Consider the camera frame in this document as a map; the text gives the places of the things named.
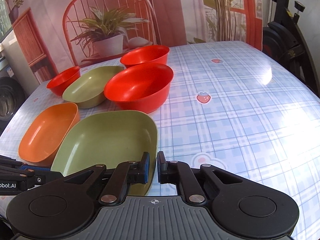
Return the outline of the small red bowl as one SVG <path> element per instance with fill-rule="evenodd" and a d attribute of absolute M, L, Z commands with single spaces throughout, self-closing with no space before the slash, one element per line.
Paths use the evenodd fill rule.
<path fill-rule="evenodd" d="M 56 96 L 62 96 L 67 87 L 80 77 L 80 67 L 68 68 L 51 79 L 47 84 L 49 89 Z"/>

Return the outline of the large red bowl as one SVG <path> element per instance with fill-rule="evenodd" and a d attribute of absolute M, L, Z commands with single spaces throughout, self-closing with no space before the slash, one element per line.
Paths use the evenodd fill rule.
<path fill-rule="evenodd" d="M 122 110 L 152 113 L 167 100 L 174 71 L 161 63 L 130 67 L 110 79 L 104 95 Z"/>

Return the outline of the orange plate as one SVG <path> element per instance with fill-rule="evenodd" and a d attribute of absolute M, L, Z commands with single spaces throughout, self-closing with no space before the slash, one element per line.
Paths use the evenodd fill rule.
<path fill-rule="evenodd" d="M 25 132 L 18 155 L 28 163 L 50 167 L 69 130 L 80 121 L 75 103 L 61 103 L 40 113 Z"/>

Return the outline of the printed backdrop cloth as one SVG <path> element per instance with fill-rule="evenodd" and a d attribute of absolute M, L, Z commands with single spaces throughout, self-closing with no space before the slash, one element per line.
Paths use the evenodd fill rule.
<path fill-rule="evenodd" d="M 148 46 L 242 41 L 262 48 L 262 0 L 1 0 L 39 82 Z"/>

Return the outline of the washing machine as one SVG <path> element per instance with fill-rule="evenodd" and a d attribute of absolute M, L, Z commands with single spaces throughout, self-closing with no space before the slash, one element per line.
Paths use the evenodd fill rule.
<path fill-rule="evenodd" d="M 1 132 L 28 97 L 30 69 L 13 30 L 1 38 Z"/>

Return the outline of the black exercise bike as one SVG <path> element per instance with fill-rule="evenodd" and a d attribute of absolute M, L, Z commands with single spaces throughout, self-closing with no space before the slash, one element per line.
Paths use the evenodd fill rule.
<path fill-rule="evenodd" d="M 263 28 L 262 51 L 291 72 L 319 96 L 319 79 L 308 45 L 298 26 L 299 13 L 305 6 L 295 1 L 297 12 L 292 14 L 289 0 L 271 0 L 276 3 L 274 20 Z"/>

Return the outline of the medium red bowl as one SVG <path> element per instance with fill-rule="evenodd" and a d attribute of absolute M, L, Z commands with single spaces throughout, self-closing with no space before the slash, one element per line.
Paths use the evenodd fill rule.
<path fill-rule="evenodd" d="M 150 45 L 129 51 L 120 58 L 126 68 L 143 63 L 167 64 L 170 48 L 164 45 Z"/>

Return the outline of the plaid tablecloth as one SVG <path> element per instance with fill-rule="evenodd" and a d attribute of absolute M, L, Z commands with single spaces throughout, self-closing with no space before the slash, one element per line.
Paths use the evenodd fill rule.
<path fill-rule="evenodd" d="M 209 203 L 186 203 L 175 185 L 159 183 L 156 155 L 148 193 L 106 206 L 63 176 L 1 196 L 1 239 L 319 239 L 319 98 L 243 42 L 172 47 L 166 65 L 174 71 L 168 98 L 145 113 L 157 126 L 157 153 L 243 182 Z M 40 113 L 68 103 L 46 86 L 2 133 L 2 156 L 38 166 L 19 157 L 20 142 Z M 80 121 L 135 111 L 108 99 L 78 110 Z"/>

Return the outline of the small green plate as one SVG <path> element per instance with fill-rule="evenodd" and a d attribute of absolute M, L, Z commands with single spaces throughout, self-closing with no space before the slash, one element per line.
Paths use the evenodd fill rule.
<path fill-rule="evenodd" d="M 106 100 L 104 88 L 107 82 L 119 72 L 122 66 L 102 66 L 81 75 L 64 91 L 62 98 L 77 104 L 79 108 L 93 108 Z"/>

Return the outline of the large green plate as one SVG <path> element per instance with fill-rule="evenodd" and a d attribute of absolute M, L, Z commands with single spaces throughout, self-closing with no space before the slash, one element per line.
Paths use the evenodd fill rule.
<path fill-rule="evenodd" d="M 78 122 L 65 136 L 51 166 L 63 176 L 95 164 L 116 168 L 125 161 L 139 161 L 150 155 L 147 184 L 131 186 L 132 196 L 146 195 L 156 166 L 158 131 L 153 119 L 139 111 L 111 111 L 93 114 Z"/>

